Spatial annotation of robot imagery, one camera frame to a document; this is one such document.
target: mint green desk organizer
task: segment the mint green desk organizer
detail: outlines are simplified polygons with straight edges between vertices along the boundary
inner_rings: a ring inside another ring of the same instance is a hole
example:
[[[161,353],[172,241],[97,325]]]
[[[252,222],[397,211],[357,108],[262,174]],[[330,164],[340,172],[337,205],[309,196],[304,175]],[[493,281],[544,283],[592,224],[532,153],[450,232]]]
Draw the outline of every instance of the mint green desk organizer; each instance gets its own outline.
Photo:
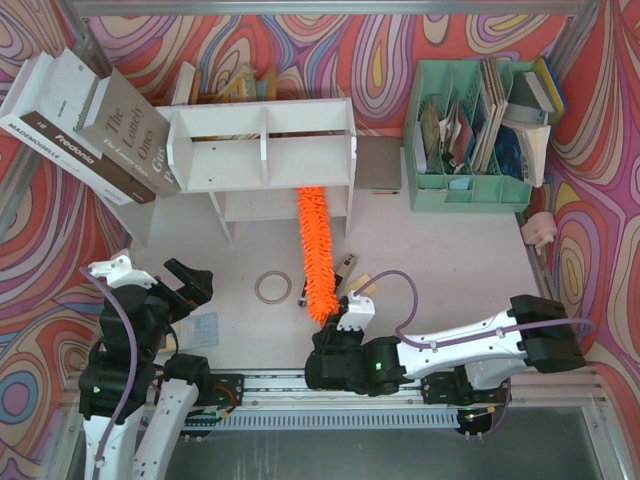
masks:
[[[530,70],[532,63],[497,63],[508,98],[513,75]],[[437,173],[421,175],[416,170],[413,136],[420,133],[415,125],[429,96],[438,96],[435,108],[438,118],[444,118],[450,99],[457,93],[467,118],[472,119],[480,94],[481,78],[480,61],[477,60],[422,60],[418,64],[403,137],[411,208],[416,212],[516,213],[529,205],[531,185],[502,175],[495,154],[486,174],[474,174],[465,165],[459,174],[448,175],[444,173],[442,162],[438,162],[440,171]],[[467,190],[449,189],[452,180],[463,177],[469,178]]]

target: white robotic arm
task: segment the white robotic arm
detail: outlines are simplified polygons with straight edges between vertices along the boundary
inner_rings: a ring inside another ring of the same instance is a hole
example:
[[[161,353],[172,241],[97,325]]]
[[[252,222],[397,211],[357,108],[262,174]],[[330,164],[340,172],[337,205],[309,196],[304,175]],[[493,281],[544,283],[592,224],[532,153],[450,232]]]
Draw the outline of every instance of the white robotic arm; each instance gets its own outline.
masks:
[[[585,365],[562,304],[530,295],[511,303],[511,309],[464,327],[425,335],[397,329],[397,336],[363,345],[375,307],[370,298],[350,293],[341,312],[313,336],[307,385],[385,395],[402,383],[464,368],[471,388],[486,391],[530,366],[552,373]]]
[[[220,404],[213,393],[213,382],[220,376],[211,374],[207,359],[177,353],[165,363],[155,413],[134,455],[147,390],[156,377],[153,361],[160,342],[171,323],[213,294],[211,272],[189,269],[175,259],[165,267],[183,287],[173,291],[136,269],[127,251],[91,264],[90,274],[83,272],[106,297],[100,313],[103,336],[91,348],[79,380],[86,480],[163,479],[194,403]],[[110,292],[95,277],[106,278],[114,290]]]
[[[104,459],[96,467],[98,443],[109,418],[93,415],[83,421],[87,454],[85,480],[162,480],[171,452],[176,445],[189,410],[198,398],[198,387],[185,380],[172,379],[162,384],[160,399],[142,442],[136,451],[136,438],[144,407],[115,425],[107,439]]]

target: colorful swirl pattern wall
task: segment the colorful swirl pattern wall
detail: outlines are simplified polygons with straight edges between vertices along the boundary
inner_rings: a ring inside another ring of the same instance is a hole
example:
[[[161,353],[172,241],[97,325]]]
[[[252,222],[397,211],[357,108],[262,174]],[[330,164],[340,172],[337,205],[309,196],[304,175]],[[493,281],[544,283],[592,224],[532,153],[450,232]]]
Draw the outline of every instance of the colorful swirl pattern wall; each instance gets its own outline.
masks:
[[[640,472],[640,2],[602,0],[562,67],[569,110],[535,208],[554,213],[548,257],[569,315],[592,319],[587,358],[614,392]]]
[[[0,99],[25,59],[72,44],[48,2],[0,2]],[[0,180],[19,146],[0,136]],[[102,303],[78,267],[124,239],[84,184],[42,162],[0,245],[0,478],[41,474],[64,382],[86,359]]]
[[[550,264],[570,313],[599,322],[589,355],[635,445],[639,22],[638,2],[602,0],[593,34],[562,70],[570,110],[555,134],[546,193],[535,198],[556,214]],[[563,23],[526,15],[153,16],[94,18],[91,27],[149,97],[162,94],[183,60],[203,71],[203,92],[219,90],[243,63],[258,75],[275,64],[279,98],[351,96],[362,132],[400,136],[417,60],[531,60]],[[24,59],[72,41],[61,25],[44,0],[0,0],[0,99]],[[0,137],[0,179],[16,150]],[[0,247],[0,478],[40,472],[62,382],[85,358],[100,303],[77,267],[110,255],[123,238],[93,194],[43,163]]]
[[[357,126],[402,135],[416,63],[498,53],[531,60],[546,52],[563,16],[367,15],[101,17],[91,28],[114,64],[149,97],[182,61],[219,91],[239,66],[278,68],[278,98],[353,98]]]

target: white wooden shelf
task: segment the white wooden shelf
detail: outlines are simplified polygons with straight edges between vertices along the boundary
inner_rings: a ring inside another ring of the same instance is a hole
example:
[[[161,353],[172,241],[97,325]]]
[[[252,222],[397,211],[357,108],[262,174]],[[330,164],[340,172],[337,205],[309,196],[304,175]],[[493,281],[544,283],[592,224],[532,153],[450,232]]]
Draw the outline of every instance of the white wooden shelf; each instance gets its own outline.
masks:
[[[274,188],[349,185],[350,155],[345,137],[272,138],[269,185]]]
[[[329,215],[345,218],[348,235],[356,169],[351,99],[158,110],[171,122],[167,156],[176,180],[185,194],[209,194],[231,244],[235,222],[297,218],[300,187],[324,187]]]
[[[220,192],[215,195],[225,222],[298,218],[298,192],[295,189]],[[347,216],[347,195],[344,187],[325,190],[329,216]]]
[[[343,136],[267,140],[268,184],[264,183],[260,139],[194,142],[188,192],[349,185]]]

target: orange fluffy brush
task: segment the orange fluffy brush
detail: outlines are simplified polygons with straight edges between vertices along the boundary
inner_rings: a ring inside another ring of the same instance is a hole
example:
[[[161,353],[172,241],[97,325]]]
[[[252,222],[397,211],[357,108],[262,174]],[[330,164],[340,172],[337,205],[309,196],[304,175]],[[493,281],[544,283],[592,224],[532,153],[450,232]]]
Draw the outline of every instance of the orange fluffy brush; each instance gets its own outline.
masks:
[[[309,315],[322,326],[338,313],[335,277],[331,259],[329,210],[321,187],[299,188],[300,233],[307,275]]]

